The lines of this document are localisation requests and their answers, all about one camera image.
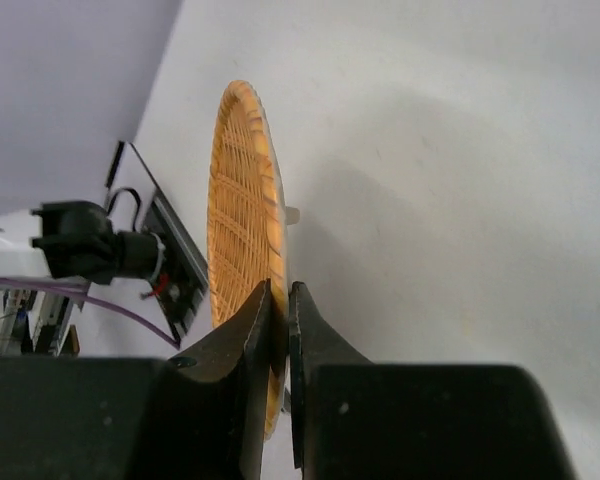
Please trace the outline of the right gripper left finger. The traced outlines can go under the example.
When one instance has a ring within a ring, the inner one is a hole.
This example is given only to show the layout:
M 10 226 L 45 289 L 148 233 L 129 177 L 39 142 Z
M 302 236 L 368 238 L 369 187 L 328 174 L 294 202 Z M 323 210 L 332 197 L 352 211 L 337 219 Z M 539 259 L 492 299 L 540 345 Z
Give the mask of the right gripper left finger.
M 0 479 L 256 479 L 271 285 L 179 356 L 0 357 Z

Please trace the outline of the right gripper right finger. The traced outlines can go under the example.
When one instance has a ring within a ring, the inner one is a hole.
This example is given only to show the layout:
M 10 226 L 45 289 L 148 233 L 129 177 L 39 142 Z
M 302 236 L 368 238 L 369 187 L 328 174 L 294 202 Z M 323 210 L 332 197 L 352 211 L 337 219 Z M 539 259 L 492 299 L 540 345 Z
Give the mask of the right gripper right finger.
M 534 377 L 507 364 L 374 363 L 289 299 L 295 466 L 306 479 L 572 479 Z

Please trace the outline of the woven bamboo round tray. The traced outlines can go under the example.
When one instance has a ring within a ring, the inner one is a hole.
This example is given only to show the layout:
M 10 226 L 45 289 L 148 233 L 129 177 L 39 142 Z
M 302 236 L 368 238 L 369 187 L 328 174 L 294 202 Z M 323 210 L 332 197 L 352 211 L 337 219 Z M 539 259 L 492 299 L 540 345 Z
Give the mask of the woven bamboo round tray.
M 264 437 L 271 438 L 283 402 L 292 280 L 283 182 L 265 109 L 253 86 L 224 90 L 214 129 L 207 202 L 211 318 L 228 321 L 263 280 L 271 283 L 272 359 Z

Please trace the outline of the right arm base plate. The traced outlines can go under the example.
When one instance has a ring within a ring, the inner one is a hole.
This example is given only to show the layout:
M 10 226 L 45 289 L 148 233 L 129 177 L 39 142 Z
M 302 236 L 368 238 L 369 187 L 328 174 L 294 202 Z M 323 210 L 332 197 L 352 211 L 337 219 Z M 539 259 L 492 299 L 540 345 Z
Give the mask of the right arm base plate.
M 180 342 L 208 290 L 206 260 L 135 145 L 117 143 L 105 187 L 104 207 L 114 228 L 148 233 L 164 246 L 159 272 L 140 281 L 132 297 L 141 305 L 157 307 L 167 335 Z

